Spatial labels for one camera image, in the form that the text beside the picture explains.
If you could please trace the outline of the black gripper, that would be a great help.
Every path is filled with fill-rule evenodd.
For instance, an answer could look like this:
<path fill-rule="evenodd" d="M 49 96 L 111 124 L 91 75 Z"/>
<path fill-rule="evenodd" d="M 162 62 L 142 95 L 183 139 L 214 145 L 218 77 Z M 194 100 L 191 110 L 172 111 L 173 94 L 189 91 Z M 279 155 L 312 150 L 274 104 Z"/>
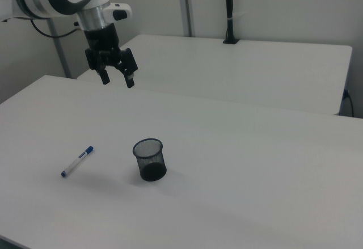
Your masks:
<path fill-rule="evenodd" d="M 111 23 L 102 29 L 85 31 L 85 36 L 89 45 L 86 49 L 88 64 L 98 73 L 102 83 L 110 83 L 106 67 L 113 66 L 124 75 L 127 88 L 132 88 L 138 66 L 130 48 L 120 49 L 115 25 Z"/>

